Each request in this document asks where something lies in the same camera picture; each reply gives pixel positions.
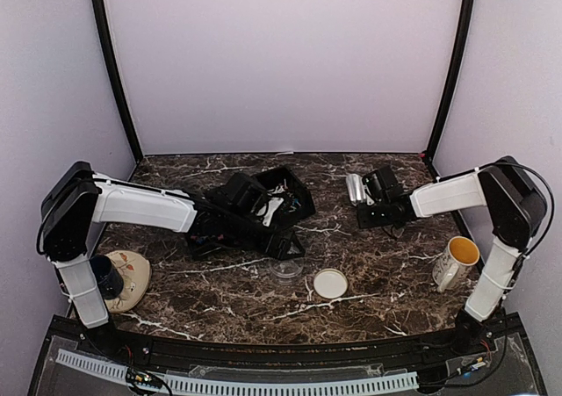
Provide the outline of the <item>black three-compartment candy tray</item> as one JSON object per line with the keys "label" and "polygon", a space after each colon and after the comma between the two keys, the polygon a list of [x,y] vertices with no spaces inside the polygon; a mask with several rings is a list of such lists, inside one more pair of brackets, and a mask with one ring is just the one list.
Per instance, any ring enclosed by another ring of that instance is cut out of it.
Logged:
{"label": "black three-compartment candy tray", "polygon": [[237,172],[206,191],[195,207],[185,234],[194,260],[221,250],[255,251],[279,261],[301,258],[306,251],[293,228],[316,213],[311,192],[286,166],[252,176]]}

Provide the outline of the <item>metal scoop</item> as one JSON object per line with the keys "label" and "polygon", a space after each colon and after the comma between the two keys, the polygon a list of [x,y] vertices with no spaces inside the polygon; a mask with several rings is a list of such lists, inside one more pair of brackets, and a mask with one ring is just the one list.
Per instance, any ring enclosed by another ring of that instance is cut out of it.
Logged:
{"label": "metal scoop", "polygon": [[358,174],[348,174],[346,176],[346,187],[349,201],[353,206],[368,203],[369,199],[361,176]]}

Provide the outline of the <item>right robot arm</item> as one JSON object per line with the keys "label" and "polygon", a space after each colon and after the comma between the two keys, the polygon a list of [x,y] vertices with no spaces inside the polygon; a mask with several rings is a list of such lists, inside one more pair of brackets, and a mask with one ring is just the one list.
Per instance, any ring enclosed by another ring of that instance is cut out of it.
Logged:
{"label": "right robot arm", "polygon": [[360,228],[403,228],[436,215],[480,212],[489,228],[489,246],[476,256],[479,277],[458,312],[448,347],[458,356],[480,344],[487,321],[514,289],[524,262],[551,228],[554,194],[534,169],[506,155],[484,165],[438,176],[405,191],[390,166],[346,177]]}

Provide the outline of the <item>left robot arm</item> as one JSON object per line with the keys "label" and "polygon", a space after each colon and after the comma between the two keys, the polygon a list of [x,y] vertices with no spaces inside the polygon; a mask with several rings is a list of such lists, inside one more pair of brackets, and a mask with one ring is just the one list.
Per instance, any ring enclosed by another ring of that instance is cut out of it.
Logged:
{"label": "left robot arm", "polygon": [[252,176],[236,172],[198,195],[120,181],[75,162],[41,203],[36,251],[55,267],[91,346],[116,357],[125,344],[92,269],[91,224],[182,234],[196,260],[219,250],[245,250],[284,261],[304,255],[293,227],[314,213],[310,191],[285,166]]}

